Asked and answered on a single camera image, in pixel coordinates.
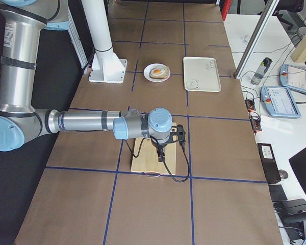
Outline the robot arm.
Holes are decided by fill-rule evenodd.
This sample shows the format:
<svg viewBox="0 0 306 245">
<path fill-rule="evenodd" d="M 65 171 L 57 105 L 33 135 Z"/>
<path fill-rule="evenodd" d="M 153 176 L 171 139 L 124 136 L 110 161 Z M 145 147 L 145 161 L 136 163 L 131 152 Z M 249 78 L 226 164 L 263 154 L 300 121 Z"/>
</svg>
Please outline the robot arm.
<svg viewBox="0 0 306 245">
<path fill-rule="evenodd" d="M 31 105 L 40 32 L 67 30 L 68 1 L 1 1 L 5 34 L 0 75 L 0 151 L 60 131 L 112 131 L 115 138 L 150 138 L 160 160 L 172 142 L 172 117 L 156 108 L 129 111 L 37 110 Z"/>
</svg>

